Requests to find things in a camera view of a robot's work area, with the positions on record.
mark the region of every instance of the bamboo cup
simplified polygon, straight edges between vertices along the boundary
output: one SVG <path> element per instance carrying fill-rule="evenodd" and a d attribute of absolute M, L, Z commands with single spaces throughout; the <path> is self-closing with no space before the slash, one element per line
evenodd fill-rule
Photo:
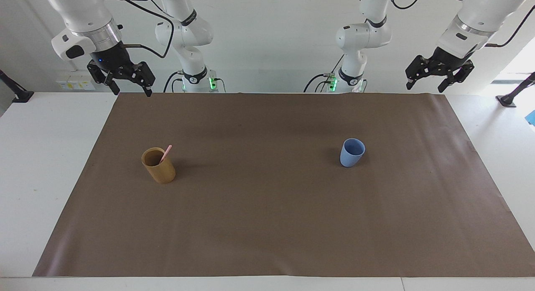
<path fill-rule="evenodd" d="M 169 158 L 165 158 L 160 163 L 164 152 L 162 148 L 150 148 L 141 156 L 141 161 L 149 171 L 150 176 L 160 184 L 170 183 L 176 176 L 176 171 Z"/>

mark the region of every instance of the black cable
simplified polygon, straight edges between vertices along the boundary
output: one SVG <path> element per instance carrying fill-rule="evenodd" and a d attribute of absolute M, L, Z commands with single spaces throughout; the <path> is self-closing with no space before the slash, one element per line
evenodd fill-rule
<path fill-rule="evenodd" d="M 164 11 L 164 9 L 160 8 L 160 6 L 154 1 L 154 0 L 150 0 L 151 2 L 153 2 L 153 4 L 160 10 L 162 11 L 162 13 L 166 14 L 167 16 L 169 16 L 170 18 L 174 18 L 172 17 L 171 15 L 169 15 L 166 11 Z"/>
<path fill-rule="evenodd" d="M 526 22 L 527 18 L 531 15 L 533 10 L 535 10 L 535 5 L 533 7 L 531 7 L 531 10 L 526 14 L 526 16 L 524 17 L 524 19 L 522 20 L 522 22 L 520 23 L 518 28 L 516 28 L 515 32 L 512 34 L 511 38 L 509 38 L 509 40 L 507 40 L 504 44 L 500 44 L 499 45 L 499 44 L 496 44 L 496 43 L 487 43 L 485 45 L 485 47 L 504 47 L 504 46 L 508 45 L 512 41 L 512 39 L 516 36 L 516 34 L 520 31 L 520 28 L 522 28 L 522 26 Z"/>
<path fill-rule="evenodd" d="M 227 93 L 227 87 L 225 86 L 225 81 L 223 81 L 223 79 L 215 78 L 214 81 L 221 81 L 223 83 L 223 90 L 225 91 L 225 93 Z"/>
<path fill-rule="evenodd" d="M 174 35 L 174 24 L 173 24 L 173 22 L 169 18 L 167 18 L 167 17 L 165 17 L 163 15 L 159 15 L 158 13 L 152 12 L 149 9 L 145 9 L 144 7 L 141 7 L 141 5 L 138 5 L 138 4 L 136 4 L 136 3 L 134 3 L 134 2 L 132 2 L 130 0 L 124 0 L 124 1 L 126 1 L 130 5 L 133 5 L 134 7 L 138 8 L 138 9 L 141 9 L 141 10 L 143 10 L 143 11 L 149 13 L 149 14 L 152 14 L 154 16 L 162 18 L 162 19 L 168 21 L 171 24 L 171 35 L 169 36 L 169 42 L 168 42 L 168 46 L 166 48 L 166 52 L 163 55 L 160 55 L 155 50 L 153 50 L 151 48 L 148 48 L 148 47 L 146 47 L 144 45 L 140 45 L 140 44 L 126 44 L 126 45 L 124 45 L 124 47 L 127 48 L 127 49 L 147 49 L 147 51 L 150 51 L 151 53 L 155 54 L 156 56 L 158 56 L 158 57 L 160 57 L 162 59 L 165 58 L 167 56 L 167 53 L 169 52 L 169 49 L 171 47 L 171 43 L 173 41 L 173 35 Z"/>
<path fill-rule="evenodd" d="M 338 67 L 340 62 L 342 62 L 342 59 L 344 58 L 344 56 L 345 56 L 345 54 L 342 54 L 342 57 L 340 57 L 340 60 L 338 60 L 338 62 L 334 66 L 333 70 L 331 70 L 331 74 L 334 74 L 334 71 L 336 70 L 336 68 Z M 327 85 L 328 81 L 329 81 L 329 77 L 327 77 L 327 79 L 325 79 L 325 84 L 323 84 L 323 86 L 321 87 L 321 91 L 319 91 L 319 92 L 323 92 L 323 87 L 325 87 L 325 85 Z"/>
<path fill-rule="evenodd" d="M 327 84 L 328 82 L 319 82 L 319 84 L 316 86 L 316 89 L 314 90 L 314 92 L 317 92 L 318 91 L 318 88 L 321 84 L 323 84 L 323 86 L 325 86 L 325 84 Z"/>
<path fill-rule="evenodd" d="M 323 74 L 318 74 L 317 76 L 315 76 L 314 78 L 310 79 L 310 81 L 308 81 L 308 84 L 306 84 L 306 87 L 304 88 L 303 92 L 306 92 L 306 90 L 308 89 L 308 87 L 310 86 L 310 84 L 312 84 L 312 82 L 317 79 L 317 78 L 320 78 L 320 77 L 323 77 Z"/>
<path fill-rule="evenodd" d="M 393 4 L 394 7 L 396 7 L 397 9 L 400 9 L 400 10 L 406 10 L 406 9 L 409 9 L 410 7 L 412 7 L 418 0 L 413 1 L 413 3 L 411 3 L 410 5 L 408 5 L 408 6 L 406 6 L 406 7 L 400 7 L 400 6 L 398 6 L 394 0 L 390 0 L 390 1 L 392 1 L 392 4 Z"/>
<path fill-rule="evenodd" d="M 181 82 L 182 82 L 183 80 L 182 80 L 181 78 L 178 78 L 178 79 L 175 79 L 175 80 L 173 80 L 173 81 L 171 82 L 171 92 L 172 92 L 172 93 L 174 93 L 174 83 L 175 83 L 176 81 L 181 81 Z"/>
<path fill-rule="evenodd" d="M 179 72 L 176 71 L 176 72 L 172 73 L 172 74 L 169 76 L 169 78 L 168 78 L 168 80 L 167 80 L 167 82 L 166 82 L 166 86 L 164 87 L 164 93 L 166 93 L 167 86 L 169 85 L 169 82 L 171 81 L 171 79 L 172 79 L 176 74 L 179 74 Z"/>

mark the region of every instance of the cup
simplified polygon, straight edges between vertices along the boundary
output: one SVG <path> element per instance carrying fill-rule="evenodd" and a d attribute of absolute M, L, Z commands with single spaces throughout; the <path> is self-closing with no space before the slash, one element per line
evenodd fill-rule
<path fill-rule="evenodd" d="M 353 167 L 365 152 L 366 147 L 363 142 L 356 138 L 346 139 L 340 153 L 340 163 L 346 168 Z"/>
<path fill-rule="evenodd" d="M 165 152 L 162 148 L 150 148 L 141 156 L 141 162 L 149 171 L 150 176 L 159 184 L 170 183 L 176 176 L 176 171 L 169 157 L 160 163 Z"/>

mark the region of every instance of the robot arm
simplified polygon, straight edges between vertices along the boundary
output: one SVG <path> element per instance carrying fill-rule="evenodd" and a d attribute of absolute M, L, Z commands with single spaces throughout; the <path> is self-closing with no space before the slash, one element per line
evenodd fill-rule
<path fill-rule="evenodd" d="M 362 0 L 361 11 L 365 23 L 351 24 L 338 30 L 336 43 L 346 57 L 336 73 L 336 88 L 332 91 L 351 92 L 362 83 L 367 57 L 362 49 L 374 49 L 390 43 L 392 30 L 386 21 L 390 0 Z"/>
<path fill-rule="evenodd" d="M 417 56 L 407 67 L 407 89 L 421 78 L 446 76 L 438 89 L 443 92 L 462 83 L 474 69 L 470 56 L 484 47 L 506 18 L 525 0 L 461 0 L 463 7 L 440 37 L 433 55 Z"/>
<path fill-rule="evenodd" d="M 65 23 L 65 30 L 52 39 L 56 54 L 63 60 L 91 55 L 87 68 L 96 83 L 103 83 L 114 94 L 119 87 L 113 79 L 126 79 L 140 85 L 147 96 L 155 77 L 145 62 L 134 64 L 123 47 L 120 28 L 113 21 L 103 0 L 48 0 Z"/>
<path fill-rule="evenodd" d="M 212 27 L 197 15 L 191 0 L 162 0 L 164 10 L 173 17 L 175 37 L 172 47 L 182 65 L 185 91 L 210 92 L 214 90 L 214 72 L 204 64 L 202 53 L 195 46 L 208 45 L 214 39 Z M 159 23 L 155 28 L 156 38 L 166 45 L 171 34 L 171 25 Z"/>

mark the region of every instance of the white table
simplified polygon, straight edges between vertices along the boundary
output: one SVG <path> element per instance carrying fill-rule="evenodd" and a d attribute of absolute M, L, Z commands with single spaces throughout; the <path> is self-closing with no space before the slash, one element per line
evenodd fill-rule
<path fill-rule="evenodd" d="M 448 99 L 534 247 L 535 133 L 493 98 Z M 109 93 L 36 93 L 0 118 L 0 291 L 535 290 L 535 278 L 31 278 L 114 102 Z"/>

